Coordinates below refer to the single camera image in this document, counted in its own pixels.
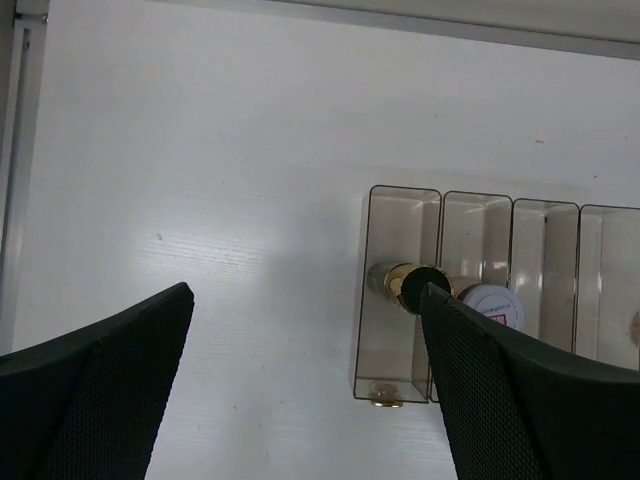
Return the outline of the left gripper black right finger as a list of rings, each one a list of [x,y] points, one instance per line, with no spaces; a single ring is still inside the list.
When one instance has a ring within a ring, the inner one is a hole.
[[[638,372],[503,326],[433,284],[420,313],[458,478],[638,478]]]

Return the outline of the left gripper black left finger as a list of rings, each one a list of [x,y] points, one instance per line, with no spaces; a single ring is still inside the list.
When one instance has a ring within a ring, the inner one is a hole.
[[[2,478],[144,478],[193,310],[181,282],[2,356]]]

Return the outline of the white-lid red-label jar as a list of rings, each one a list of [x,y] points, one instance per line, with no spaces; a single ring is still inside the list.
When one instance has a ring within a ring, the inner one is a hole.
[[[461,288],[456,298],[480,314],[515,330],[525,322],[525,310],[520,298],[502,285],[473,283]]]

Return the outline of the gold black-capped bottle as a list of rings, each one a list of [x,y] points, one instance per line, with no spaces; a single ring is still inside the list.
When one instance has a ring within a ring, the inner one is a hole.
[[[446,293],[453,290],[443,270],[414,263],[378,263],[368,270],[366,283],[371,291],[413,315],[420,314],[422,293],[428,284]]]

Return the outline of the clear bin, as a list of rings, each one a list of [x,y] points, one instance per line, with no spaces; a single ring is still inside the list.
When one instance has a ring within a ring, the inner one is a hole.
[[[639,368],[639,210],[580,210],[575,352]]]
[[[510,287],[524,306],[521,331],[574,347],[579,207],[519,198],[512,211]]]
[[[512,210],[513,200],[506,195],[444,195],[437,260],[452,281],[453,295],[474,284],[508,284]]]
[[[421,320],[383,296],[399,264],[438,263],[442,195],[376,185],[365,199],[356,301],[354,397],[377,407],[429,401],[429,361]]]

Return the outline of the aluminium frame rail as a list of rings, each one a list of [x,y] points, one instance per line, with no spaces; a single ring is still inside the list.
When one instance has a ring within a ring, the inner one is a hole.
[[[35,123],[49,20],[48,1],[1,3],[1,279],[18,275]]]

